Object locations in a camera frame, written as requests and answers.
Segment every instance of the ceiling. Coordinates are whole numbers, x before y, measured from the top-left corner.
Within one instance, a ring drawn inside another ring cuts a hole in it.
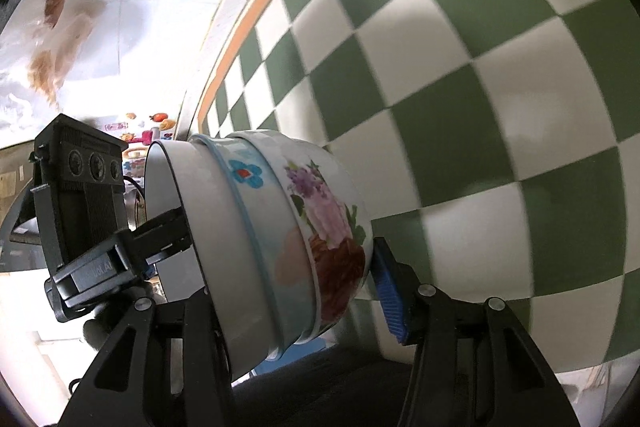
[[[98,15],[58,93],[62,112],[86,119],[161,111],[175,118],[188,65],[220,0],[66,0],[61,21],[87,2]],[[12,27],[24,33],[32,7],[33,0],[21,3],[0,42],[14,38]],[[33,139],[57,113],[28,86],[25,62],[0,71],[0,148]]]

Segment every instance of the floral bowl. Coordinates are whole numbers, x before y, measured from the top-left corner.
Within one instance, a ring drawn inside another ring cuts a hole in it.
[[[168,298],[177,293],[186,298],[206,285],[232,378],[245,375],[278,350],[280,340],[268,289],[224,169],[202,143],[154,142],[145,166],[145,203],[148,218],[184,209],[193,246],[174,256],[179,259],[157,263],[162,286]]]
[[[372,230],[362,198],[344,168],[319,147],[275,131],[230,137],[254,145],[289,198],[316,284],[313,338],[344,315],[368,273]]]
[[[270,358],[277,358],[309,337],[316,318],[313,273],[296,217],[271,167],[250,142],[203,135],[190,141],[206,145],[228,176],[273,310],[279,341]]]

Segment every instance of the black bracket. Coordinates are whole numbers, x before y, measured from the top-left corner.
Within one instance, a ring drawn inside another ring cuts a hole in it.
[[[374,239],[371,272],[390,331],[417,344],[398,427],[579,427],[558,379],[499,298],[451,299],[420,285]]]
[[[65,309],[81,311],[138,283],[149,265],[190,246],[182,208],[168,210],[135,230],[118,230],[47,279],[49,304],[56,311],[60,299]]]
[[[171,393],[171,339],[183,342],[183,381]],[[82,377],[58,427],[233,425],[231,372],[206,289],[130,307]]]

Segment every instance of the camera lens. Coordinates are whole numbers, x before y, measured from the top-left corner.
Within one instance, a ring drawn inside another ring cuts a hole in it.
[[[111,161],[111,165],[109,165],[110,170],[111,170],[111,177],[114,180],[119,180],[120,179],[120,166],[118,165],[118,162],[116,162],[116,160],[112,160]]]
[[[101,182],[104,179],[104,160],[102,156],[93,153],[89,158],[89,168],[94,180]]]
[[[69,170],[74,176],[82,174],[82,155],[76,150],[69,153]]]

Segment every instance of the black cable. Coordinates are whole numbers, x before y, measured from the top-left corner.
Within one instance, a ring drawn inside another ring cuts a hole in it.
[[[131,185],[133,185],[136,188],[136,190],[140,193],[140,196],[142,196],[142,199],[145,199],[145,189],[142,188],[140,184],[137,181],[135,181],[135,179],[133,179],[131,176],[123,176],[122,178],[128,181]]]
[[[80,381],[82,380],[82,378],[74,378],[72,381],[69,382],[69,394],[73,394],[74,391],[76,390],[75,387],[80,383]]]

